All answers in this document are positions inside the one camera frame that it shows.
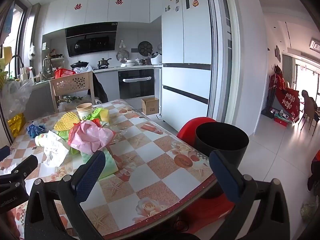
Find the blue plastic wrapper bag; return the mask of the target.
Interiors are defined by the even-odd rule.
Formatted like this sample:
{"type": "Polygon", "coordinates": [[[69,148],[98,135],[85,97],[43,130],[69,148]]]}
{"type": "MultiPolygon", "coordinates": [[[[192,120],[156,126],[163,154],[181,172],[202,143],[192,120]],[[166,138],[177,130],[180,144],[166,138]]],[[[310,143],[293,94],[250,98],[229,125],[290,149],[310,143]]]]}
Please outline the blue plastic wrapper bag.
{"type": "Polygon", "coordinates": [[[31,137],[31,139],[34,139],[36,136],[46,133],[46,128],[44,124],[35,124],[34,122],[32,122],[27,127],[27,133],[29,137],[31,137]]]}

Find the coconut water bottle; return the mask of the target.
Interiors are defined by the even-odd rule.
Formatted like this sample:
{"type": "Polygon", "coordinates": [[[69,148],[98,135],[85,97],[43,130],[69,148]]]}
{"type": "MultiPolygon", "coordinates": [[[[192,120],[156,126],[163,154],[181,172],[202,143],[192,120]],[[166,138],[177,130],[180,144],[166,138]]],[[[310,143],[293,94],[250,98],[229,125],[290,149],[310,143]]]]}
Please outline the coconut water bottle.
{"type": "Polygon", "coordinates": [[[35,137],[36,146],[48,147],[52,142],[52,132],[42,133],[35,137]]]}

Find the green textured sponge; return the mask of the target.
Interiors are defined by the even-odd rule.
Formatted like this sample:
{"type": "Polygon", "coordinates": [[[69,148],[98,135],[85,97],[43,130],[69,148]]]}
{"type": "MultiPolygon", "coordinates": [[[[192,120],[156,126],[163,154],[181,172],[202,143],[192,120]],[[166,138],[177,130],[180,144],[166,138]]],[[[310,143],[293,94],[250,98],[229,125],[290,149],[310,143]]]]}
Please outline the green textured sponge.
{"type": "Polygon", "coordinates": [[[116,161],[109,153],[106,146],[97,148],[97,151],[103,152],[105,161],[103,161],[102,155],[100,155],[99,157],[95,158],[93,162],[91,162],[90,158],[95,153],[95,151],[91,151],[89,147],[81,146],[78,147],[78,150],[81,153],[84,164],[86,164],[87,162],[91,163],[88,169],[89,175],[97,176],[100,172],[98,180],[104,179],[118,171],[116,161]]]}

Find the pink plastic bag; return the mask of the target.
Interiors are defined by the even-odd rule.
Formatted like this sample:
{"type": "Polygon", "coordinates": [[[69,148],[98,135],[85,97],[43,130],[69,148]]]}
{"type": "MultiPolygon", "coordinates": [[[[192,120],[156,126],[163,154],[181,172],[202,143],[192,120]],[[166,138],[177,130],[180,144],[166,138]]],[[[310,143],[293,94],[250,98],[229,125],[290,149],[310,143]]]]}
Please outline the pink plastic bag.
{"type": "Polygon", "coordinates": [[[68,145],[82,153],[93,155],[108,145],[115,133],[109,128],[103,128],[91,120],[75,124],[68,135],[68,145]]]}

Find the yellow foam fruit net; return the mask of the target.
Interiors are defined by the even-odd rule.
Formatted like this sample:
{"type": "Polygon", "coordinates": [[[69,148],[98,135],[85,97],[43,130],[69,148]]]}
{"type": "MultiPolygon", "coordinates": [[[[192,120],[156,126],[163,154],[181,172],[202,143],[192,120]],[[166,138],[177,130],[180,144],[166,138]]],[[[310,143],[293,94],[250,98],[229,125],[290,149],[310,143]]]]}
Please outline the yellow foam fruit net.
{"type": "Polygon", "coordinates": [[[74,112],[65,113],[54,125],[54,130],[61,132],[70,130],[75,124],[80,122],[79,117],[74,112]]]}

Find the green snack bag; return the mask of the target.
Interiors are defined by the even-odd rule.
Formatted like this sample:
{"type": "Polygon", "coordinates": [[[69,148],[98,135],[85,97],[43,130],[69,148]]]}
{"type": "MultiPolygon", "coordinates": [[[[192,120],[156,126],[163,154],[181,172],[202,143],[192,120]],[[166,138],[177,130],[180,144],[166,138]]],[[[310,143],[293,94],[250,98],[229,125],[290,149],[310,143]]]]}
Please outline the green snack bag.
{"type": "MultiPolygon", "coordinates": [[[[95,109],[93,109],[93,113],[90,114],[89,116],[87,116],[84,120],[91,120],[91,121],[92,121],[92,120],[97,119],[97,120],[99,120],[99,122],[101,122],[99,113],[100,113],[100,111],[101,111],[102,109],[103,109],[103,108],[95,108],[95,109]]],[[[59,135],[62,139],[64,139],[65,141],[67,141],[70,130],[58,132],[58,135],[59,135]]]]}

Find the paper cup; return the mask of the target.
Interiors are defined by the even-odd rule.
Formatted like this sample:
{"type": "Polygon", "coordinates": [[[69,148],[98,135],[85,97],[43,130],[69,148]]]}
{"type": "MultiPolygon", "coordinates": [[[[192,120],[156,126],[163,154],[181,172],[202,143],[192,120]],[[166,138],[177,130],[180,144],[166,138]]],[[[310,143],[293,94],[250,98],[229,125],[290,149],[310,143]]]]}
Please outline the paper cup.
{"type": "Polygon", "coordinates": [[[76,111],[81,120],[84,120],[87,116],[93,113],[92,103],[82,103],[76,106],[76,111]]]}

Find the yellow scouring sponge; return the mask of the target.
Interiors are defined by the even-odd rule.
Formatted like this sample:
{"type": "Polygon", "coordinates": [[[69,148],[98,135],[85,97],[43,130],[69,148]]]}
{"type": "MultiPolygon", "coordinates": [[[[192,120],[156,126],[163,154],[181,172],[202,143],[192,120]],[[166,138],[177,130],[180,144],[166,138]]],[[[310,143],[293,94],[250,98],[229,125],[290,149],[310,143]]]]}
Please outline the yellow scouring sponge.
{"type": "Polygon", "coordinates": [[[108,109],[104,109],[104,108],[103,108],[103,109],[100,111],[99,115],[100,115],[101,121],[106,122],[106,123],[109,122],[110,113],[109,113],[109,110],[108,110],[108,109]]]}

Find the black trash bin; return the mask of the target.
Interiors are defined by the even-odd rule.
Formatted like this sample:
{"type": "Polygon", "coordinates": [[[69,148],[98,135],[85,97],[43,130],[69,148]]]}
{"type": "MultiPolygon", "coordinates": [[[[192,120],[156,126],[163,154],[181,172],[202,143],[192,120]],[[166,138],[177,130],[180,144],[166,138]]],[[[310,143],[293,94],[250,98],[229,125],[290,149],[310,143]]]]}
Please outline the black trash bin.
{"type": "MultiPolygon", "coordinates": [[[[240,128],[223,122],[207,122],[196,128],[195,148],[209,158],[218,150],[237,169],[249,145],[248,135],[240,128]]],[[[218,182],[209,190],[210,197],[223,192],[218,182]]]]}

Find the red plastic stool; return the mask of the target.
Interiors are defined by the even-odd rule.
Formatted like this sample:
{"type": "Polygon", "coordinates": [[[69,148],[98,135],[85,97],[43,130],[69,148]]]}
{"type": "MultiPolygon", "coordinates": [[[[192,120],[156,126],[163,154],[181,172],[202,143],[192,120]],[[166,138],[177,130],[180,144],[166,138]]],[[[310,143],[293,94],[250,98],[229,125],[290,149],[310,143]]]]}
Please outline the red plastic stool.
{"type": "MultiPolygon", "coordinates": [[[[215,120],[208,117],[191,119],[181,128],[177,137],[195,147],[196,128],[207,122],[215,122],[215,120]]],[[[182,211],[181,220],[188,227],[187,233],[196,233],[227,215],[233,207],[234,204],[227,199],[225,194],[215,198],[202,196],[182,211]]]]}

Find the floral checkered tablecloth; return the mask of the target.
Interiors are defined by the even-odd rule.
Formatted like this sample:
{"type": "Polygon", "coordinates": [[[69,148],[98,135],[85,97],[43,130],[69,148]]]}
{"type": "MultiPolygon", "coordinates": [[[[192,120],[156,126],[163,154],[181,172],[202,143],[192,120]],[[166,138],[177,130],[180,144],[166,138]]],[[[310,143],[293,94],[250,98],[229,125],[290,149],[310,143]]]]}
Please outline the floral checkered tablecloth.
{"type": "Polygon", "coordinates": [[[100,179],[82,203],[105,239],[124,238],[169,216],[214,179],[208,158],[123,100],[103,104],[114,131],[107,146],[116,173],[100,179]]]}

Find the black faucet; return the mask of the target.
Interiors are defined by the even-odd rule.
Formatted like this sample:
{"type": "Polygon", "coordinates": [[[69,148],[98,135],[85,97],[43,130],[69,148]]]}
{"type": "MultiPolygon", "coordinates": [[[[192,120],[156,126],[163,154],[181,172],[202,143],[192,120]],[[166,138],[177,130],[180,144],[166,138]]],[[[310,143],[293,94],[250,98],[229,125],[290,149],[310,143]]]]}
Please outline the black faucet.
{"type": "Polygon", "coordinates": [[[18,78],[21,74],[21,68],[24,68],[24,63],[20,55],[12,56],[8,64],[8,74],[10,78],[18,78]]]}

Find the black wok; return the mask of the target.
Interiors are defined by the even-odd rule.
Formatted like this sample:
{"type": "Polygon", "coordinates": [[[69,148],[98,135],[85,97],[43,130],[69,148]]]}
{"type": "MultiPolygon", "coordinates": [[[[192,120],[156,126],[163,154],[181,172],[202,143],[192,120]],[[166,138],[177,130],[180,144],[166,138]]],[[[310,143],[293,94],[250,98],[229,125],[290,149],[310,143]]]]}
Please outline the black wok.
{"type": "Polygon", "coordinates": [[[71,68],[74,69],[74,68],[82,68],[82,67],[87,67],[89,63],[88,62],[85,62],[85,61],[78,61],[76,63],[73,63],[71,64],[71,68]]]}

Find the steel pot on stove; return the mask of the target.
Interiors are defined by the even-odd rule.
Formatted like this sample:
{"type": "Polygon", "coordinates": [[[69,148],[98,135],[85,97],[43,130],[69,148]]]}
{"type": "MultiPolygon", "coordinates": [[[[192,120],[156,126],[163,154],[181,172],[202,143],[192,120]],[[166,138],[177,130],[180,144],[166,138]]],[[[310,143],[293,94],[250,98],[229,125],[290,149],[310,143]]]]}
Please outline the steel pot on stove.
{"type": "Polygon", "coordinates": [[[99,60],[97,64],[98,69],[107,69],[110,65],[109,63],[110,60],[111,58],[109,59],[102,58],[101,60],[99,60]]]}

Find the black range hood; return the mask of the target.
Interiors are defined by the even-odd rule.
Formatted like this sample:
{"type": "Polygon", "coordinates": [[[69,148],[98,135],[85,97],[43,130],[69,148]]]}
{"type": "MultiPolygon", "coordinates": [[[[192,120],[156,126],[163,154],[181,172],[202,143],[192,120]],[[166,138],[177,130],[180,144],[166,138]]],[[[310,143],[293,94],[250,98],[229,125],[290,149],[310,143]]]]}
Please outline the black range hood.
{"type": "Polygon", "coordinates": [[[69,57],[113,51],[116,45],[117,27],[117,22],[101,22],[66,28],[69,57]]]}

